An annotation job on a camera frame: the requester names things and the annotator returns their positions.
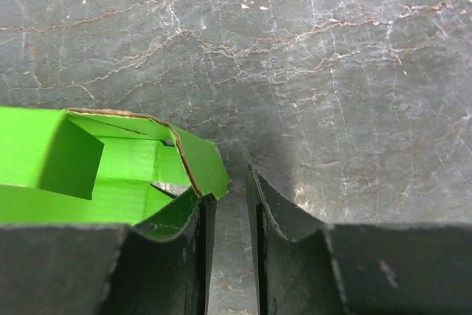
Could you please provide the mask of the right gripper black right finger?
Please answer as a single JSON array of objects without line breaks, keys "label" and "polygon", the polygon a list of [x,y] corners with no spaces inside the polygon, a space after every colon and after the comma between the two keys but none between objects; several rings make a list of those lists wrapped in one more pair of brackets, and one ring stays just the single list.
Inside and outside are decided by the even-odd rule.
[{"label": "right gripper black right finger", "polygon": [[469,314],[471,225],[326,223],[254,168],[246,180],[260,314]]}]

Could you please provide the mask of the green paper box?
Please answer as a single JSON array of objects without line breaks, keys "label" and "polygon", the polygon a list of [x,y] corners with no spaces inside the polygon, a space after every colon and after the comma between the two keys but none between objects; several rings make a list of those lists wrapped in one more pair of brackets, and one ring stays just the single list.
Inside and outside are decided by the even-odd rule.
[{"label": "green paper box", "polygon": [[126,224],[166,240],[229,182],[214,142],[146,114],[1,108],[3,224]]}]

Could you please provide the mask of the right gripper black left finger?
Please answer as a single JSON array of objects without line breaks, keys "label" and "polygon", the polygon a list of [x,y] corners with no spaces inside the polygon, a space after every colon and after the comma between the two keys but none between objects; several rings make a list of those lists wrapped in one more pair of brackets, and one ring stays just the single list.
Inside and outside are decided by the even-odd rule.
[{"label": "right gripper black left finger", "polygon": [[188,189],[143,222],[3,223],[3,314],[205,314],[216,200]]}]

